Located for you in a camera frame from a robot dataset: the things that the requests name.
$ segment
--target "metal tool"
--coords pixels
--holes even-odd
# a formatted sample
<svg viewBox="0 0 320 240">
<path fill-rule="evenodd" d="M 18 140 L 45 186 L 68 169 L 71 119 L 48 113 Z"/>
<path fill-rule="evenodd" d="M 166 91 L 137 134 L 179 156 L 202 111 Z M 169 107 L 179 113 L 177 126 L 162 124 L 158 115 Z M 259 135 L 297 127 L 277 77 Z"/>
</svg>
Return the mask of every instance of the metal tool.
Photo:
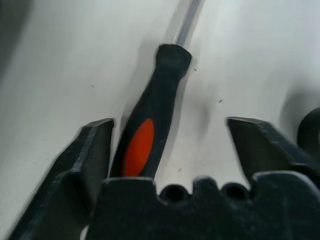
<svg viewBox="0 0 320 240">
<path fill-rule="evenodd" d="M 122 132 L 111 177 L 155 176 L 169 135 L 178 85 L 192 59 L 182 46 L 199 3 L 191 2 L 176 44 L 159 46 L 154 72 Z"/>
<path fill-rule="evenodd" d="M 302 123 L 306 127 L 310 121 Z M 214 180 L 202 177 L 193 182 L 192 194 L 169 185 L 160 195 L 147 177 L 102 181 L 113 125 L 109 118 L 83 127 L 51 167 L 9 240 L 78 240 L 89 223 L 86 240 L 319 239 L 320 164 L 270 123 L 227 119 L 250 189 L 228 183 L 219 190 Z"/>
</svg>

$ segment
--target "screwdriver handle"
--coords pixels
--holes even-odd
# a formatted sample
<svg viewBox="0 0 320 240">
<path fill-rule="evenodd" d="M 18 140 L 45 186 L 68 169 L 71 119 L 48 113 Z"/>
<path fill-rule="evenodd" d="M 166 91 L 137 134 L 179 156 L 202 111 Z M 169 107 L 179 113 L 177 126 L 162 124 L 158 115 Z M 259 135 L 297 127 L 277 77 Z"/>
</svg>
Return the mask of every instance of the screwdriver handle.
<svg viewBox="0 0 320 240">
<path fill-rule="evenodd" d="M 122 132 L 110 177 L 155 177 L 170 130 L 178 85 L 191 58 L 181 46 L 159 46 L 151 79 Z"/>
</svg>

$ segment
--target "metal screwdriver shaft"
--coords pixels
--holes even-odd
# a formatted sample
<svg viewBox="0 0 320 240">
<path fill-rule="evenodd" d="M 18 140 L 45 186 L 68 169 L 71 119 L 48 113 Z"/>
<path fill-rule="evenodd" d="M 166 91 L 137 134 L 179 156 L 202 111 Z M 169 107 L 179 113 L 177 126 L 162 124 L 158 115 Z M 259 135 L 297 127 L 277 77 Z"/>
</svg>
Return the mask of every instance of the metal screwdriver shaft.
<svg viewBox="0 0 320 240">
<path fill-rule="evenodd" d="M 175 44 L 183 47 L 201 0 L 192 0 Z"/>
</svg>

